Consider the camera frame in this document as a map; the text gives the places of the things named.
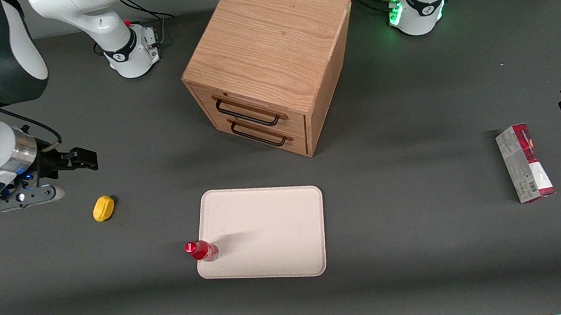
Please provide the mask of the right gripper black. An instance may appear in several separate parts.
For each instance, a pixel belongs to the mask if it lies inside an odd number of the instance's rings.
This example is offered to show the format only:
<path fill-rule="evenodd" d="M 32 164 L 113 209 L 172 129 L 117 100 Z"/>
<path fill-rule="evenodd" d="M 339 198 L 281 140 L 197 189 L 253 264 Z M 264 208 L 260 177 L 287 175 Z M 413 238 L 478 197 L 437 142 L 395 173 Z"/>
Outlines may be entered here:
<path fill-rule="evenodd" d="M 56 148 L 40 151 L 34 164 L 37 179 L 56 179 L 60 171 L 74 171 L 88 169 L 97 171 L 97 154 L 83 148 L 73 148 L 67 153 L 61 153 Z"/>

